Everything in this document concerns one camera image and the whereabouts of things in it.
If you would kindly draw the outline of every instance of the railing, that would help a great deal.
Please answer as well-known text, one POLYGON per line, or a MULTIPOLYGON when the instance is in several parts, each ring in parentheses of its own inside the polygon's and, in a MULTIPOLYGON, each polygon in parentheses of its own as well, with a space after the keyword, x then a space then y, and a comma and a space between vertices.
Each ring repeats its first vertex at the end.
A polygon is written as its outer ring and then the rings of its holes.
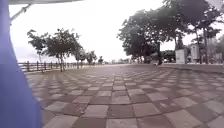
MULTIPOLYGON (((60 63, 30 63, 29 61, 25 63, 18 63, 19 67, 23 72, 35 72, 35 71, 45 71, 45 70, 53 70, 60 69, 60 63)), ((86 67, 88 64, 82 63, 82 67, 86 67)), ((64 63, 65 68, 77 68, 77 63, 64 63)))

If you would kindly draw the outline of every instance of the purple object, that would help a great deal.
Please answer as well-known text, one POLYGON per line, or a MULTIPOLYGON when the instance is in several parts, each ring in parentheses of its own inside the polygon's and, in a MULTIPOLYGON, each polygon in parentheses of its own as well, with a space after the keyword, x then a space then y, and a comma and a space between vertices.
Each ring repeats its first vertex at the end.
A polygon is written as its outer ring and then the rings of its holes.
POLYGON ((40 128, 40 107, 17 64, 8 0, 0 0, 0 128, 40 128))

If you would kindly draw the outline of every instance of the overcast sky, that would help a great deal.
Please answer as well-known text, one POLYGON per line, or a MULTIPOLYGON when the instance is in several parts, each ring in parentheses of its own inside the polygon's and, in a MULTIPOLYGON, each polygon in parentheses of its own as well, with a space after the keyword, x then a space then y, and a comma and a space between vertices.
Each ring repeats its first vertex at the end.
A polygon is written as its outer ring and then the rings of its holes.
MULTIPOLYGON (((85 0, 34 5, 12 22, 11 39, 19 62, 38 60, 36 51, 28 44, 26 33, 30 29, 43 34, 53 33, 57 28, 74 28, 81 35, 79 42, 86 51, 94 50, 106 61, 127 58, 122 42, 116 38, 123 21, 138 10, 156 9, 161 5, 161 0, 85 0)), ((10 6, 11 16, 24 6, 10 6)), ((184 43, 189 44, 192 38, 185 37, 184 43)), ((174 49, 174 43, 165 43, 161 49, 174 49)))

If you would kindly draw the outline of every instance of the checkered paving tile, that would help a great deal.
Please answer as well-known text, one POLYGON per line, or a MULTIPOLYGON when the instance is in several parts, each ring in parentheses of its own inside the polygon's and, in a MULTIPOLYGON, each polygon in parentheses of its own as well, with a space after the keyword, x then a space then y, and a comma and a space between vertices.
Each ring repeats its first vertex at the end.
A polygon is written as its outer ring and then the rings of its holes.
POLYGON ((27 75, 43 128, 223 128, 220 74, 123 65, 27 75))

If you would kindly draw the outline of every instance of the tiled pavement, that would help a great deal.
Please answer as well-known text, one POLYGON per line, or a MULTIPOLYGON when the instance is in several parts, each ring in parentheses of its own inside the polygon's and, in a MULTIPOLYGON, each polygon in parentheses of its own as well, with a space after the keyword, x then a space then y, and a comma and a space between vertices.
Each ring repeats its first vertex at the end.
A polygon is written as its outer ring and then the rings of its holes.
POLYGON ((43 128, 224 128, 224 76, 146 65, 27 75, 43 128))

